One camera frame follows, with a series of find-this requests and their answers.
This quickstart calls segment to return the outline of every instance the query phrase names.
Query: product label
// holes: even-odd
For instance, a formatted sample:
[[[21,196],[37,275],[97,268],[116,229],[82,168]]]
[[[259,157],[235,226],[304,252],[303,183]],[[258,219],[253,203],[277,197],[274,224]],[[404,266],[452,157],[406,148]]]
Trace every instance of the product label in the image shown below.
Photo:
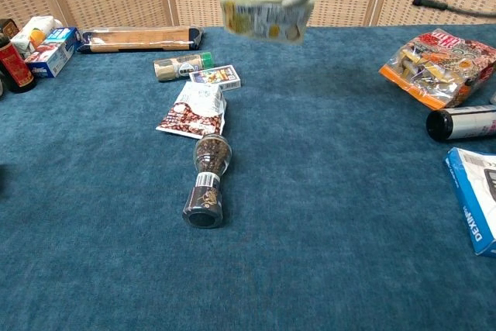
[[[0,61],[19,87],[24,87],[33,81],[31,71],[11,43],[0,48]]]
[[[496,199],[494,198],[494,179],[496,178],[496,157],[494,155],[482,155],[468,150],[458,150],[461,166],[466,172],[467,180],[470,182],[478,204],[484,214],[486,222],[491,231],[496,233],[496,220],[492,218],[496,213]],[[476,225],[472,214],[465,211],[467,223],[474,239],[478,242],[482,239],[479,227]]]
[[[226,26],[234,33],[256,38],[296,41],[301,39],[312,7],[283,8],[280,4],[224,4]]]
[[[241,87],[241,80],[232,65],[197,71],[190,73],[189,77],[195,83],[218,85],[223,91]]]
[[[209,133],[220,135],[225,111],[226,100],[219,87],[189,81],[157,130],[195,139]]]
[[[449,139],[488,136],[496,133],[496,111],[494,110],[494,106],[489,107],[493,109],[491,112],[479,109],[479,112],[460,113],[459,115],[453,114],[451,116],[453,120],[453,131]]]
[[[457,38],[447,33],[442,33],[440,31],[433,32],[432,35],[438,39],[437,42],[438,46],[445,47],[448,49],[453,48],[462,41],[460,38]]]
[[[196,177],[195,186],[208,186],[210,188],[219,188],[220,178],[213,172],[200,172]]]
[[[216,188],[196,186],[191,190],[185,212],[207,209],[222,218],[222,196]]]
[[[193,71],[198,71],[198,65],[191,65],[188,62],[181,64],[179,68],[177,69],[177,73],[182,76],[182,77],[187,77],[189,73],[192,73]]]
[[[467,114],[472,112],[496,112],[496,105],[460,106],[459,108],[444,109],[449,114]]]
[[[16,25],[14,22],[9,21],[3,26],[2,32],[9,37],[9,39],[12,39],[16,34],[19,32],[17,29]]]

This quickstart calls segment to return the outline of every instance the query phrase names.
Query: yellow label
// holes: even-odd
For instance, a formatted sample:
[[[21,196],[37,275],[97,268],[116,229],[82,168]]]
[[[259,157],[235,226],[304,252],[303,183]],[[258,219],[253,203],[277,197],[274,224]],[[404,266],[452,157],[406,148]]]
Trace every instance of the yellow label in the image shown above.
[[[226,26],[233,32],[238,34],[248,33],[253,28],[250,14],[238,14],[236,12],[236,4],[228,1],[223,6],[224,16],[226,18]]]
[[[270,38],[277,38],[279,36],[279,26],[278,25],[272,25],[269,29],[269,37]]]

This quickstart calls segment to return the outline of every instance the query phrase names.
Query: green lid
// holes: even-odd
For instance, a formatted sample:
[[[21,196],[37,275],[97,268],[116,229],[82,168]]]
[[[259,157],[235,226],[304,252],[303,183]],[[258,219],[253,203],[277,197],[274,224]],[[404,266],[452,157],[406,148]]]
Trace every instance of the green lid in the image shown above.
[[[214,67],[214,60],[210,52],[200,53],[203,70],[212,69]]]

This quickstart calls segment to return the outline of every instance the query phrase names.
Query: red bottle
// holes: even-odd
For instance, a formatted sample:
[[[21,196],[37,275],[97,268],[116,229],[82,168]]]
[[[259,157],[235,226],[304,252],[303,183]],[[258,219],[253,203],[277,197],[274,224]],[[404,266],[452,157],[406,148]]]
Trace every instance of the red bottle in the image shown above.
[[[0,33],[0,72],[10,92],[22,93],[36,87],[36,80],[31,70],[10,39],[3,33]]]

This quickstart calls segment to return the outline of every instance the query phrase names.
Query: blue and white box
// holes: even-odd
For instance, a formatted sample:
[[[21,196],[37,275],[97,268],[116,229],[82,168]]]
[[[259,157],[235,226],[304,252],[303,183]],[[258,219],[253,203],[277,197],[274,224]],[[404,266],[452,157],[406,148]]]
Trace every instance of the blue and white box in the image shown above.
[[[475,254],[496,257],[496,155],[454,147],[445,162]]]
[[[75,27],[54,29],[25,62],[35,77],[55,78],[81,45]]]

